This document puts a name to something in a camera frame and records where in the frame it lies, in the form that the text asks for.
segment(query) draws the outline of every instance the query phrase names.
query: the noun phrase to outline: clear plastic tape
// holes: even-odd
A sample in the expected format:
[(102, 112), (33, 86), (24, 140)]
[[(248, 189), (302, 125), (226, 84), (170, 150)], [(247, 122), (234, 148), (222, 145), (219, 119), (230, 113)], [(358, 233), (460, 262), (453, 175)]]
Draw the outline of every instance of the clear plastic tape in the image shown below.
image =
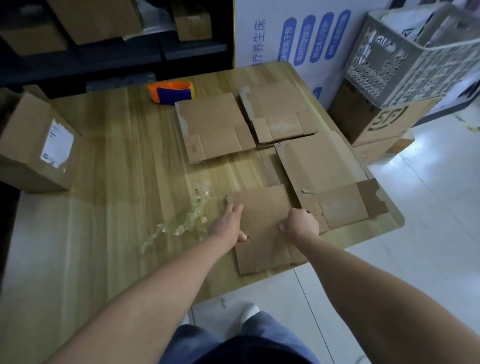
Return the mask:
[(142, 244), (142, 254), (148, 251), (148, 248), (153, 245), (155, 238), (160, 235), (161, 232), (180, 236), (186, 231), (196, 231), (201, 237), (206, 235), (208, 220), (204, 210), (207, 202), (212, 199), (210, 191), (211, 184), (209, 181), (198, 179), (195, 179), (193, 184), (195, 186), (195, 196), (192, 199), (192, 207), (185, 216), (185, 222), (176, 227), (172, 227), (166, 223), (158, 224), (156, 231)]

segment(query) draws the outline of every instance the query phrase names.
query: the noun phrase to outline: white shoe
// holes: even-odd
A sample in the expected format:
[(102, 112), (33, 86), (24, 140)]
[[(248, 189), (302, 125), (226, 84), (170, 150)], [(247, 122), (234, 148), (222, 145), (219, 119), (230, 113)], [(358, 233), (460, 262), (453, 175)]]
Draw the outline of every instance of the white shoe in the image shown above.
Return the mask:
[(183, 319), (180, 321), (179, 326), (187, 325), (190, 323), (190, 317), (186, 314)]
[(250, 317), (260, 312), (260, 308), (257, 305), (249, 304), (241, 314), (240, 325), (247, 321)]

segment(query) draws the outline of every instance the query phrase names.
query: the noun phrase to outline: orange and blue container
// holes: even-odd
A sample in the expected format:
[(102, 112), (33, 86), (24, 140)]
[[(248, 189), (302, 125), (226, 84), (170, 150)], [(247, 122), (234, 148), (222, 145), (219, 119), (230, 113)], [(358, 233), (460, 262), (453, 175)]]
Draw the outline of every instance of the orange and blue container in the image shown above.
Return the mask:
[(195, 98), (189, 81), (161, 81), (147, 85), (152, 101), (161, 105), (175, 105), (177, 101)]

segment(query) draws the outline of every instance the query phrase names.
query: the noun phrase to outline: gray plastic crate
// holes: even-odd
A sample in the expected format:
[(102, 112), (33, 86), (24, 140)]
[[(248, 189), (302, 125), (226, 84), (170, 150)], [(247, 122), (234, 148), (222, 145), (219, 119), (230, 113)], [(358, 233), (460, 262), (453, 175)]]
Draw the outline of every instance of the gray plastic crate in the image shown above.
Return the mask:
[(446, 94), (480, 61), (480, 19), (450, 3), (422, 5), (433, 15), (415, 41), (369, 12), (347, 61), (346, 78), (379, 108)]

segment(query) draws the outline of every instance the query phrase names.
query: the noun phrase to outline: forearm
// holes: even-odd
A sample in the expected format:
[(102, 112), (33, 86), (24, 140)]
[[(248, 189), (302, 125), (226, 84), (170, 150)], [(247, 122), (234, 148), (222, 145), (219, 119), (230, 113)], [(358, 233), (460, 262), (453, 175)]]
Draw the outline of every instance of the forearm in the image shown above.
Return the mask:
[(49, 363), (156, 364), (224, 253), (218, 238), (199, 243), (115, 298)]
[(298, 247), (372, 363), (479, 360), (479, 337), (426, 294), (318, 236)]

